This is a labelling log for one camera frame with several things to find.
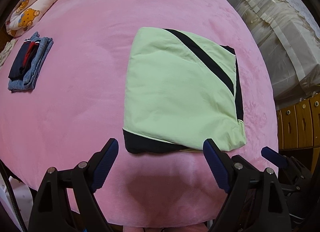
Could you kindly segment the folded blue jeans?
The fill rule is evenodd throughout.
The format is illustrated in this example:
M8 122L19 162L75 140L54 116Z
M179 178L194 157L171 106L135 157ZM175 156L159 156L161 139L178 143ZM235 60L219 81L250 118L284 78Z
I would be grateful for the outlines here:
M40 41L39 48L31 62L31 68L26 72L22 80L11 81L9 79L8 90L14 92L24 92L33 90L36 86L36 82L42 68L42 65L53 45L53 39L49 37L40 37L38 32L35 32L30 38L31 41Z

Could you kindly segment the green and black hooded jacket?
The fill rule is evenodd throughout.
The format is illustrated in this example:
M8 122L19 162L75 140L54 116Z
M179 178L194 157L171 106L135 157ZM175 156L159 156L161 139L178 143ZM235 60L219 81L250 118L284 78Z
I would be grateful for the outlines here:
M140 28L126 74L124 126L129 153L221 151L246 144L236 52L175 29Z

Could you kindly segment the folded navy red garment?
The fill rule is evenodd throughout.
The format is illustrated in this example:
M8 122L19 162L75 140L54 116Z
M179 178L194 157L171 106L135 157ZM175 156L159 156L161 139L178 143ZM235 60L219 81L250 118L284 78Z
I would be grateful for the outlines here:
M31 62L37 53L40 41L25 40L9 72L9 79L22 80L26 72L31 68Z

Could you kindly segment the rolled bear print quilt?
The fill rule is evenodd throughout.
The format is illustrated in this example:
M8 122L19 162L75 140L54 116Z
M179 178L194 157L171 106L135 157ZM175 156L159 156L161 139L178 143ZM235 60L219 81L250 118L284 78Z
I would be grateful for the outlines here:
M57 0L20 0L5 22L7 33L16 38L33 28Z

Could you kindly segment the pink plush bed blanket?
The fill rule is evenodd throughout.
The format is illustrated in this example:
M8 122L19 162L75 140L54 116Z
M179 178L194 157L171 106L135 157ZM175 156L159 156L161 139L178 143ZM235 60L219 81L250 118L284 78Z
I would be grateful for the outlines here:
M116 138L119 153L95 193L107 221L185 227L214 219L224 200L200 152L132 155L124 146L127 64L141 27L192 32L235 49L247 143L235 150L256 168L278 148L272 85L246 24L227 0L58 0L21 36L1 68L1 160L37 189L47 169L71 169ZM33 90L10 92L9 72L25 39L53 39Z

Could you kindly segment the cream lace covered furniture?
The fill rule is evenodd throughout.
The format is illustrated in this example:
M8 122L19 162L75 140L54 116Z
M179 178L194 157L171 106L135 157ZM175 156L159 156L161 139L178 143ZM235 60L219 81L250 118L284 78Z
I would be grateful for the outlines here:
M227 0L267 67L276 103L319 91L319 25L302 0Z

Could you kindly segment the crumpled grey white cloth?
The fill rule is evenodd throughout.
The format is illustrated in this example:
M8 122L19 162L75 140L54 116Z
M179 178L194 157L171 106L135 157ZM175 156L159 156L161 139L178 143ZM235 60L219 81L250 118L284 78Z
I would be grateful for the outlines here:
M13 47L15 46L16 42L17 42L16 39L12 39L11 41L6 43L4 49L1 51L1 53L0 53L0 68L3 66L3 64L6 61L6 59L10 55L10 53L11 53Z

